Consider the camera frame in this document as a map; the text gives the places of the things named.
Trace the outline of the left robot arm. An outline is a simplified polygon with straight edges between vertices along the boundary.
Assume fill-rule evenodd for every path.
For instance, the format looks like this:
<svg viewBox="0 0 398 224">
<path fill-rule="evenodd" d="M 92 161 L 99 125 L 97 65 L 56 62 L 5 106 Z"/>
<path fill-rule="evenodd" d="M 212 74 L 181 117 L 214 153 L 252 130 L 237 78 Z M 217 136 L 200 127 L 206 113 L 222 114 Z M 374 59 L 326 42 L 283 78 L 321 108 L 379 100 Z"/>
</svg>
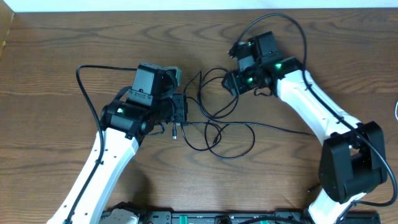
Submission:
<svg viewBox="0 0 398 224">
<path fill-rule="evenodd" d="M 99 223 L 114 187 L 129 161 L 155 126 L 187 120 L 187 101 L 176 92 L 182 72 L 176 67 L 141 63 L 132 69 L 131 86 L 119 90 L 97 113 L 82 90 L 93 113 L 98 132 L 93 148 L 66 199 L 49 223 Z"/>
</svg>

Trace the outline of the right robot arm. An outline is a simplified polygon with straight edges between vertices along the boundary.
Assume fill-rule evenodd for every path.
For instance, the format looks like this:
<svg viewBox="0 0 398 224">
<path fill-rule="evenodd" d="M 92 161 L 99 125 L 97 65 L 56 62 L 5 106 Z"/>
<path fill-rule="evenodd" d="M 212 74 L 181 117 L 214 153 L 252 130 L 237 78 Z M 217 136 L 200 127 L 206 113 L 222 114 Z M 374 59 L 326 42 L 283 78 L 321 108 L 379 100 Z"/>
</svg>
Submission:
<svg viewBox="0 0 398 224">
<path fill-rule="evenodd" d="M 342 221 L 350 206 L 387 180 L 381 127 L 374 121 L 364 124 L 341 109 L 302 62 L 283 56 L 273 33 L 239 40 L 228 53 L 238 61 L 238 69 L 225 75 L 225 89 L 236 96 L 268 88 L 296 111 L 322 145 L 322 189 L 307 210 L 310 222 Z"/>
</svg>

